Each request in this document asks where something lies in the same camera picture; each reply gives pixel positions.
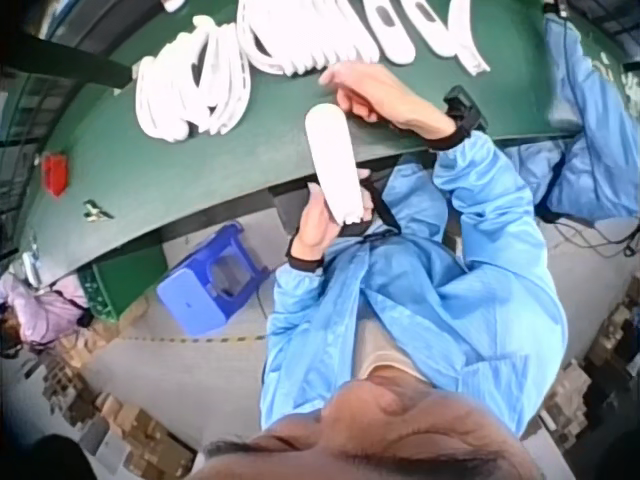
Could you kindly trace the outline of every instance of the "hand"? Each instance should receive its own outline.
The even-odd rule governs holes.
[[[377,64],[343,62],[330,66],[319,83],[336,89],[338,106],[367,122],[384,117],[401,129],[434,140],[451,135],[454,121],[412,92],[387,68]]]
[[[358,169],[358,178],[367,178],[370,170]],[[373,218],[373,202],[369,192],[362,189],[364,205],[363,221]],[[302,211],[300,228],[291,245],[291,255],[300,260],[315,261],[324,256],[324,252],[340,233],[341,225],[334,220],[322,189],[317,183],[309,184],[309,202]]]

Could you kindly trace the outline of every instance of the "pink shirt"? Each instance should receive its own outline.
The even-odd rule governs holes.
[[[87,306],[78,277],[70,275],[53,285],[82,306]],[[23,339],[29,342],[48,343],[71,333],[82,312],[56,293],[36,294],[12,273],[0,278],[0,302],[13,307],[21,325]]]

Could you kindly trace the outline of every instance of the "green workbench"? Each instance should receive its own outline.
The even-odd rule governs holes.
[[[362,14],[359,0],[352,3]],[[448,3],[430,0],[442,18]],[[418,53],[412,65],[393,71],[417,93],[442,105],[453,85],[463,85],[496,139],[563,133],[546,117],[551,92],[540,0],[473,2],[475,41],[491,66],[490,73],[476,78],[456,60],[436,57],[394,5]],[[189,0],[178,14],[147,24],[112,58],[132,65],[190,30],[193,15],[208,14],[223,23],[233,21],[235,10],[233,0]],[[606,51],[619,78],[621,52],[593,29],[581,28],[587,50]],[[147,137],[138,126],[134,90],[129,85],[114,95],[104,87],[86,87],[48,142],[46,150],[66,152],[71,159],[70,187],[54,199],[36,175],[20,221],[23,247],[32,232],[37,237],[45,283],[188,214],[311,173],[304,117],[313,105],[333,99],[317,85],[317,75],[287,78],[253,70],[251,100],[235,129],[169,144]],[[424,148],[419,138],[384,125],[351,120],[350,129],[359,161]],[[115,218],[86,222],[83,202],[88,199]]]

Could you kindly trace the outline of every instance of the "blue stool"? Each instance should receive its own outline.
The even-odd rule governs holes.
[[[237,222],[225,225],[158,285],[162,303],[187,335],[203,335],[224,326],[269,277],[269,269],[258,269],[240,242],[243,231]],[[223,254],[232,254],[250,275],[236,295],[215,289],[211,268]]]

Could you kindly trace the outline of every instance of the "concrete floor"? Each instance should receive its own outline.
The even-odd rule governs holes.
[[[271,269],[284,262],[288,238],[274,209],[247,215],[239,221],[246,229],[244,240],[256,260]],[[632,220],[609,221],[599,227],[610,238],[621,238],[634,225]],[[164,247],[169,265],[175,265],[217,228],[167,242]],[[569,319],[566,359],[580,357],[602,320],[623,297],[629,279],[638,270],[638,258],[619,255],[604,259],[593,251],[571,245],[552,226],[542,225],[541,229],[549,246],[549,268]],[[567,230],[567,234],[580,241],[575,232]],[[602,242],[594,231],[584,234],[592,243]],[[619,249],[606,247],[602,251],[612,253]],[[273,306],[272,290],[271,278],[260,291],[267,314]],[[125,402],[144,407],[195,448],[219,438],[256,433],[260,374],[266,351],[266,342],[253,338],[265,333],[265,315],[258,299],[254,297],[222,331],[197,343],[169,342],[169,338],[184,338],[183,334],[155,294],[149,294],[148,300],[150,308],[145,317],[125,332],[124,339],[111,343],[86,369],[90,382]],[[235,341],[238,336],[247,340]],[[221,337],[232,341],[206,341]],[[4,378],[13,376],[17,380],[18,375],[9,371],[16,369],[16,362],[8,363],[14,365],[3,370]],[[61,418],[49,416],[47,404],[40,396],[42,384],[38,382],[38,378],[18,383],[3,381],[9,423],[28,431],[25,435],[31,439],[44,432],[73,437],[74,433]],[[100,466],[96,470],[100,478],[131,478],[122,471],[113,477]]]

